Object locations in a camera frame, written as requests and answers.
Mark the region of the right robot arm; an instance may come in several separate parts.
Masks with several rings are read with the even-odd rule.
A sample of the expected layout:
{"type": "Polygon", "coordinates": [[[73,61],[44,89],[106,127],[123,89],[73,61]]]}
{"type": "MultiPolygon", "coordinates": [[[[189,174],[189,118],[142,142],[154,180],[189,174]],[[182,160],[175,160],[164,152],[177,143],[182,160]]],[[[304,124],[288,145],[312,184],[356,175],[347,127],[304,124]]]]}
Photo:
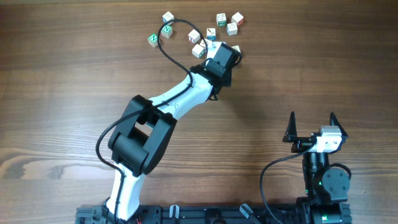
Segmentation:
{"type": "Polygon", "coordinates": [[[302,170],[306,196],[296,200],[297,221],[307,224],[350,224],[353,222],[348,201],[351,170],[340,163],[330,163],[329,155],[338,152],[348,134],[330,113],[330,124],[321,126],[309,137],[297,135],[295,113],[282,139],[291,142],[293,153],[303,156],[302,170]]]}

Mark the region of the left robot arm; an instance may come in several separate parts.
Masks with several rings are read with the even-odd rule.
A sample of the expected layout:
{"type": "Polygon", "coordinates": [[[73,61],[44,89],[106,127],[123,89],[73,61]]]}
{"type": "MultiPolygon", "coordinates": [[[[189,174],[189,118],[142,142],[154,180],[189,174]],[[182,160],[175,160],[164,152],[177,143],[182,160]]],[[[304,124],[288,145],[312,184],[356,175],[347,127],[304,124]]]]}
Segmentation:
{"type": "Polygon", "coordinates": [[[139,208],[144,179],[163,157],[177,121],[195,106],[215,101],[220,90],[230,86],[232,69],[242,54],[224,42],[217,42],[208,53],[169,91],[149,99],[133,97],[111,127],[108,148],[116,173],[111,196],[103,205],[111,223],[126,223],[139,208]]]}

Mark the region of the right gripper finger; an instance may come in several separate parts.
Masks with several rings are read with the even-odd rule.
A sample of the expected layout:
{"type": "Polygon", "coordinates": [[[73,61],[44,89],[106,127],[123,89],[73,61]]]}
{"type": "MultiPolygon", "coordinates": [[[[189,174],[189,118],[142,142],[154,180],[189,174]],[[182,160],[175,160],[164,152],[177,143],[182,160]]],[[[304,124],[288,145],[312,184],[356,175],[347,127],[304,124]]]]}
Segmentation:
{"type": "Polygon", "coordinates": [[[347,132],[344,130],[344,128],[342,127],[342,125],[338,121],[338,119],[337,119],[336,115],[334,114],[334,112],[330,113],[330,125],[339,127],[339,129],[341,131],[341,137],[343,139],[347,139],[348,138],[347,132]]]}
{"type": "Polygon", "coordinates": [[[296,127],[296,119],[295,112],[292,111],[290,113],[289,123],[287,125],[287,129],[285,131],[284,137],[282,138],[283,142],[297,142],[297,127],[296,127]]]}

